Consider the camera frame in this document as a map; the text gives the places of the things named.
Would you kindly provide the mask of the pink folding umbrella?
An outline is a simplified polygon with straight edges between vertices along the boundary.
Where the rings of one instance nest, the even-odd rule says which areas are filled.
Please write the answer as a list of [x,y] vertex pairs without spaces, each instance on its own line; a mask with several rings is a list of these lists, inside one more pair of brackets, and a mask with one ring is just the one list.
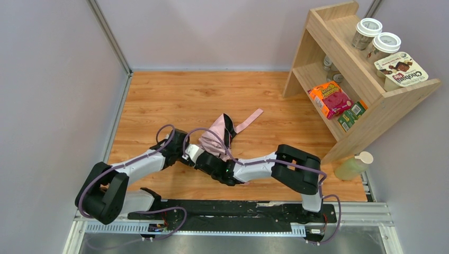
[[235,126],[228,114],[221,114],[214,123],[199,138],[202,149],[226,161],[230,159],[229,153],[233,139],[248,126],[250,126],[264,111],[258,108],[242,123]]

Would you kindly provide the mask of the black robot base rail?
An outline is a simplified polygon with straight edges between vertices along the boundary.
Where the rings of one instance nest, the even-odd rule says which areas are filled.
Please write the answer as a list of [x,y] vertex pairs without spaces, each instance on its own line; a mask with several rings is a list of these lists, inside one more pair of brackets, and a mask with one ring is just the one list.
[[319,241],[326,227],[338,222],[332,204],[318,213],[301,203],[256,201],[200,201],[168,199],[156,206],[157,214],[131,213],[108,225],[89,222],[87,233],[139,234],[142,237],[178,235],[282,236]]

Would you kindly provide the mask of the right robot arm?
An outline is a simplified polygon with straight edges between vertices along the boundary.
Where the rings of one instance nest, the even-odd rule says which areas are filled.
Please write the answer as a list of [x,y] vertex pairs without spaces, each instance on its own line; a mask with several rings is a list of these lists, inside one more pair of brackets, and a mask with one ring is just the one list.
[[255,159],[224,161],[193,144],[186,148],[186,155],[195,169],[222,184],[235,186],[272,177],[301,195],[305,211],[321,211],[319,176],[325,174],[320,169],[321,160],[315,155],[286,144],[279,145],[267,156]]

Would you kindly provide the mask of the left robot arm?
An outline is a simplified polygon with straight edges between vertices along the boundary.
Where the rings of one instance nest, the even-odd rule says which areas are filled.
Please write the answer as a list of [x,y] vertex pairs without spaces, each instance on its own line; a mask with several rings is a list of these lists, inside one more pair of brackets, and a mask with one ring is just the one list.
[[75,199],[80,214],[107,225],[119,215],[149,211],[157,194],[147,188],[133,192],[127,189],[143,177],[179,161],[186,136],[185,131],[172,129],[167,138],[141,155],[112,165],[96,163]]

